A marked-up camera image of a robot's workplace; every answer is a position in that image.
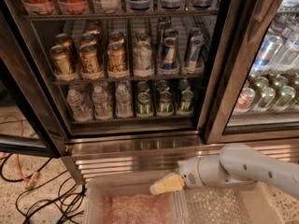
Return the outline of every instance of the clear plastic container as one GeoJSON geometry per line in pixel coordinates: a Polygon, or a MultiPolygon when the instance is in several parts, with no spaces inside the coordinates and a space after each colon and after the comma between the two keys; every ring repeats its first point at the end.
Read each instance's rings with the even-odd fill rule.
{"type": "MultiPolygon", "coordinates": [[[[106,205],[107,201],[110,201],[115,196],[150,195],[150,185],[168,174],[168,172],[142,172],[105,175],[92,179],[87,190],[84,223],[112,223],[111,216],[107,214],[107,211],[111,211],[111,206],[106,205]]],[[[166,195],[166,208],[170,210],[169,223],[188,223],[188,209],[184,191],[167,193],[166,195]]]]}
{"type": "Polygon", "coordinates": [[[28,3],[28,0],[22,1],[26,11],[30,16],[59,14],[59,8],[57,2],[58,0],[52,0],[44,4],[30,4],[28,3]]]}

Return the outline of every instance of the glass door refrigerator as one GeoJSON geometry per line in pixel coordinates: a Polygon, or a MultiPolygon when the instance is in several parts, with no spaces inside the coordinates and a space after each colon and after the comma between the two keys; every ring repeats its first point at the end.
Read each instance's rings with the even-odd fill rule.
{"type": "Polygon", "coordinates": [[[232,45],[206,129],[298,161],[298,0],[261,0],[232,45]]]}
{"type": "Polygon", "coordinates": [[[214,127],[281,1],[0,0],[0,79],[79,184],[170,170],[221,150],[214,127]]]}

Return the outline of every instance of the plastic bin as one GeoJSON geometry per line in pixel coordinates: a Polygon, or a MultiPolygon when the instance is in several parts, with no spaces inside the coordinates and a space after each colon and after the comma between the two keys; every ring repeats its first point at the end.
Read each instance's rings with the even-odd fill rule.
{"type": "MultiPolygon", "coordinates": [[[[105,198],[149,194],[150,185],[169,174],[168,172],[142,172],[99,176],[88,185],[84,223],[111,223],[104,213],[105,198]]],[[[168,193],[168,205],[172,224],[187,223],[188,211],[184,192],[168,193]]]]}

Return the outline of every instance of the floor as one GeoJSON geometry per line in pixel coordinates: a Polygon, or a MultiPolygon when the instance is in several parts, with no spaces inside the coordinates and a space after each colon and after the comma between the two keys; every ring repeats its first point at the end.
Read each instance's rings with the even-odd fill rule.
{"type": "MultiPolygon", "coordinates": [[[[0,102],[0,134],[21,135],[20,119],[23,124],[22,135],[37,138],[32,127],[22,115],[19,108],[11,102],[10,98],[5,100],[5,104],[6,105],[1,105],[0,102]]],[[[9,154],[0,153],[0,157],[3,155],[7,157],[9,154]]],[[[28,176],[38,170],[48,160],[48,158],[20,155],[19,160],[23,174],[28,176]]],[[[50,160],[50,162],[40,171],[40,177],[36,183],[36,187],[42,186],[43,184],[45,184],[45,186],[27,191],[27,182],[25,181],[12,183],[4,180],[4,178],[9,180],[20,179],[20,175],[17,170],[16,155],[13,154],[7,160],[6,158],[0,160],[0,174],[4,177],[0,177],[0,223],[29,223],[24,222],[24,215],[32,214],[35,210],[41,208],[42,205],[48,203],[49,200],[55,200],[65,192],[72,189],[76,184],[73,179],[70,178],[70,174],[65,171],[65,167],[59,159],[50,160]]],[[[269,199],[267,200],[268,203],[270,203],[272,207],[278,211],[285,223],[299,224],[299,202],[274,187],[266,187],[268,191],[267,193],[269,194],[269,199]]],[[[76,187],[73,189],[73,193],[75,194],[67,196],[64,200],[64,210],[68,208],[67,205],[71,203],[73,199],[78,197],[76,193],[80,193],[81,189],[82,187],[76,187]]],[[[57,201],[57,205],[52,203],[44,208],[41,208],[38,212],[35,212],[30,217],[30,223],[83,223],[84,217],[82,215],[82,211],[85,209],[85,202],[86,198],[83,198],[82,204],[79,208],[74,213],[67,214],[69,217],[75,215],[71,220],[67,220],[65,218],[61,219],[63,214],[60,208],[58,208],[61,205],[61,202],[57,201]]],[[[72,206],[73,209],[78,207],[77,204],[72,206]]]]}

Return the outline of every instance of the refrigerator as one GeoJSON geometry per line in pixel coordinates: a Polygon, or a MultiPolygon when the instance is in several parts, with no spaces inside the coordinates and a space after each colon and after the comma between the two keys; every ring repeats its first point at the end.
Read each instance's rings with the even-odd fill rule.
{"type": "MultiPolygon", "coordinates": [[[[209,8],[195,7],[197,0],[180,0],[176,9],[170,10],[163,0],[149,0],[149,7],[143,11],[132,10],[131,0],[117,0],[115,9],[109,12],[96,0],[85,0],[80,13],[70,13],[62,0],[52,0],[52,12],[46,15],[36,11],[28,0],[0,1],[0,80],[38,135],[38,139],[2,135],[2,151],[61,158],[78,184],[98,175],[172,170],[179,160],[218,154],[232,142],[295,161],[295,119],[279,120],[279,125],[278,120],[260,124],[251,111],[235,114],[235,103],[268,26],[277,12],[295,9],[281,8],[283,0],[210,0],[209,8]],[[167,53],[163,46],[162,53],[159,50],[161,36],[157,29],[159,22],[169,18],[171,28],[178,31],[170,70],[164,69],[167,53]],[[97,58],[102,64],[98,77],[84,74],[81,59],[71,80],[57,76],[50,55],[55,36],[70,35],[80,51],[80,39],[88,23],[101,24],[105,37],[97,58]],[[200,28],[206,43],[195,68],[189,70],[185,56],[189,56],[186,50],[192,28],[200,28]],[[148,32],[150,38],[152,60],[146,75],[135,66],[139,31],[148,32]],[[127,68],[120,73],[111,69],[108,54],[114,32],[123,34],[121,48],[126,52],[127,68]],[[166,113],[162,112],[165,104],[157,88],[161,80],[168,82],[172,96],[166,113]],[[181,102],[181,80],[188,81],[193,95],[187,110],[181,102]],[[150,102],[146,106],[140,104],[138,96],[142,81],[149,86],[150,102]],[[93,104],[94,87],[99,82],[107,83],[111,107],[111,115],[104,119],[99,118],[93,104]],[[89,119],[74,116],[67,102],[70,87],[75,84],[85,87],[84,95],[92,104],[89,119]],[[120,86],[130,93],[129,115],[122,115],[118,106],[116,92],[120,86]]],[[[264,119],[265,115],[260,112],[257,117],[264,119]]]]}

